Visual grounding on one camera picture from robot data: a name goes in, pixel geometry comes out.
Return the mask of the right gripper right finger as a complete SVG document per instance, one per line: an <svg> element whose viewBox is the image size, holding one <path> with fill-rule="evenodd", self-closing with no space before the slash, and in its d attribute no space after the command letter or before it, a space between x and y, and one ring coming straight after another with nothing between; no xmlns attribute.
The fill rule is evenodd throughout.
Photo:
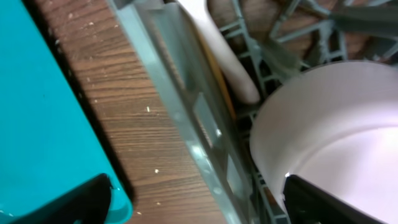
<svg viewBox="0 0 398 224"><path fill-rule="evenodd" d="M348 186L313 184L298 175L286 178L283 188L285 212L292 223L384 223L386 213L377 204L381 193L367 192L363 182L343 181Z"/></svg>

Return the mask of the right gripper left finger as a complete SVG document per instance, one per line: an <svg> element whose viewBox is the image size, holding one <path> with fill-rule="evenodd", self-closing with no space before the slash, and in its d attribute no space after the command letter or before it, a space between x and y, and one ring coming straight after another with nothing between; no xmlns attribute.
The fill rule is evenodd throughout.
<svg viewBox="0 0 398 224"><path fill-rule="evenodd" d="M100 174L12 224L104 223L111 203L111 182Z"/></svg>

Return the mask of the white bowl with peanuts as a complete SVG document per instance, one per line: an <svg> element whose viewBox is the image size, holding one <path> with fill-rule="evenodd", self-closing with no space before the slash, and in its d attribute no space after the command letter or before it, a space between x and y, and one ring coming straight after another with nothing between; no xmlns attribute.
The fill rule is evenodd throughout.
<svg viewBox="0 0 398 224"><path fill-rule="evenodd" d="M297 175L383 223L397 222L397 69L336 62L291 78L259 109L252 159L283 206Z"/></svg>

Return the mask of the white plastic fork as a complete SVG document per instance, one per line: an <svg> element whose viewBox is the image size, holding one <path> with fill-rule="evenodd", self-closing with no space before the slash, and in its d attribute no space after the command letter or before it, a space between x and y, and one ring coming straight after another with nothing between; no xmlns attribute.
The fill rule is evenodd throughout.
<svg viewBox="0 0 398 224"><path fill-rule="evenodd" d="M211 18L206 0L178 0L203 36L240 102L253 105L260 101L259 92L251 77L235 56Z"/></svg>

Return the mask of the wooden chopstick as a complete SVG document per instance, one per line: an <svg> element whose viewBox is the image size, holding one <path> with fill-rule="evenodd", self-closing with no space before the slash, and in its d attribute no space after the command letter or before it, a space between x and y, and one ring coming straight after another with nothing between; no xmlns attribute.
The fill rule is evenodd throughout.
<svg viewBox="0 0 398 224"><path fill-rule="evenodd" d="M225 80L224 80L223 72L221 71L213 53L211 52L211 50L210 50L208 44L206 43L205 39L203 38L203 36L201 34L198 34L198 38L199 38L201 46L205 52L206 58L210 64L213 76L214 76L215 80L217 81L217 84L220 88L224 102L227 105L228 111L229 111L232 119L235 120L236 112L234 110L233 103L231 101L231 97L229 95L229 91L228 91L228 88L227 88Z"/></svg>

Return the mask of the grey dishwasher rack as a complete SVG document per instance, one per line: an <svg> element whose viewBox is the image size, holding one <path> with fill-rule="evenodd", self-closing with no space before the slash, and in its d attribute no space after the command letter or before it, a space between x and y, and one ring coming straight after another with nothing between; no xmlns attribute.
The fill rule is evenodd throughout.
<svg viewBox="0 0 398 224"><path fill-rule="evenodd" d="M397 69L397 2L288 1L263 40L237 20L218 27L254 82L260 101L240 102L223 73L233 120L194 25L178 1L111 1L126 37L174 120L228 223L292 223L273 198L249 147L257 113L291 78L336 62L369 61Z"/></svg>

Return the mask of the teal serving tray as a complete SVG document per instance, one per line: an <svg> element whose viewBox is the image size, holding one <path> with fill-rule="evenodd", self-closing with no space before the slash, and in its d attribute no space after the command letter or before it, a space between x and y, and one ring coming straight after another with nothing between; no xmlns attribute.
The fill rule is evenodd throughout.
<svg viewBox="0 0 398 224"><path fill-rule="evenodd" d="M32 1L1 2L1 222L106 174L111 203L104 223L125 223L131 190L40 19Z"/></svg>

